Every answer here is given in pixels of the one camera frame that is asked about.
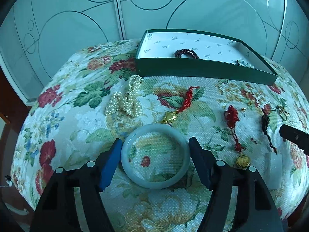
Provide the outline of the green jewelry box tray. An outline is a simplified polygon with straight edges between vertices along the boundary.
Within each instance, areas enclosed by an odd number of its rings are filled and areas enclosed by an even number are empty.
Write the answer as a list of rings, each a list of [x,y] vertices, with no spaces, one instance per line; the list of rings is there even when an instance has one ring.
[[[187,29],[146,30],[135,57],[142,77],[224,78],[272,85],[275,70],[240,39]]]

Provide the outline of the small gold earring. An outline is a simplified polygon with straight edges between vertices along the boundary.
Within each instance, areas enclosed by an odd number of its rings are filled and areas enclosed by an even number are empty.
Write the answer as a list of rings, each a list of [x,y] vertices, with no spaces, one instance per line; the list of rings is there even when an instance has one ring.
[[[246,108],[245,108],[245,107],[242,107],[242,108],[240,109],[240,111],[242,112],[242,114],[243,114],[244,116],[246,116]]]

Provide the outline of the red tassel gold locket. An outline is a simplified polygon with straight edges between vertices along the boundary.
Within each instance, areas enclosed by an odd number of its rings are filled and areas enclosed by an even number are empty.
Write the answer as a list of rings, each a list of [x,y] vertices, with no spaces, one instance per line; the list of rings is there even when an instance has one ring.
[[[235,142],[234,150],[239,154],[235,161],[235,166],[239,169],[246,169],[250,166],[251,159],[244,154],[246,146],[240,143],[236,134],[236,123],[239,122],[238,111],[232,105],[228,106],[228,109],[224,112],[224,117],[227,122],[227,127],[230,130],[231,136]]]

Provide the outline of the red cord gold pendant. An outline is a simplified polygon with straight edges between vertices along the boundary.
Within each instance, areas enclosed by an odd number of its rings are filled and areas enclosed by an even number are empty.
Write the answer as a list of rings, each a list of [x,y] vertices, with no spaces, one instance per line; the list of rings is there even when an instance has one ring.
[[[174,98],[174,97],[165,97],[164,100],[167,101],[168,103],[176,103],[177,105],[174,106],[175,110],[174,111],[169,111],[166,112],[163,119],[161,120],[161,124],[168,124],[171,125],[173,122],[175,122],[177,116],[179,113],[187,110],[190,108],[193,100],[193,91],[195,89],[199,89],[199,86],[190,86],[188,90],[185,93],[184,97],[180,98]]]

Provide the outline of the pale green jade bangle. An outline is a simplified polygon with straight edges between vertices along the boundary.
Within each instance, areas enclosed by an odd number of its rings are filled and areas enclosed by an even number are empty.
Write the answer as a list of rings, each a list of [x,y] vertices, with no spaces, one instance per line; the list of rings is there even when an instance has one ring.
[[[129,149],[133,145],[133,143],[141,136],[148,134],[150,132],[161,132],[166,135],[169,135],[173,139],[177,141],[177,143],[180,145],[180,148],[183,151],[183,163],[178,171],[177,174],[175,174],[172,178],[162,181],[162,182],[149,182],[146,180],[142,180],[139,178],[136,174],[134,174],[132,168],[129,165],[128,156],[129,156]],[[190,164],[190,149],[188,146],[188,142],[186,139],[182,136],[181,132],[174,129],[173,127],[165,124],[149,124],[144,125],[141,127],[138,127],[133,132],[130,133],[130,135],[126,138],[124,141],[123,147],[121,149],[121,163],[124,169],[124,172],[127,174],[127,176],[137,185],[147,188],[147,189],[166,189],[178,181],[181,180],[181,178],[186,174],[189,164]]]

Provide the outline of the frosted glass wardrobe doors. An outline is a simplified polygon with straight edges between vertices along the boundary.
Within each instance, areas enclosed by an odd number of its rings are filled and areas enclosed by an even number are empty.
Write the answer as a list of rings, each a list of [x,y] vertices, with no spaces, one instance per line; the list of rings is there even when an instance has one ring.
[[[241,39],[308,93],[308,12],[300,0],[1,0],[1,72],[29,105],[77,50],[159,28]]]

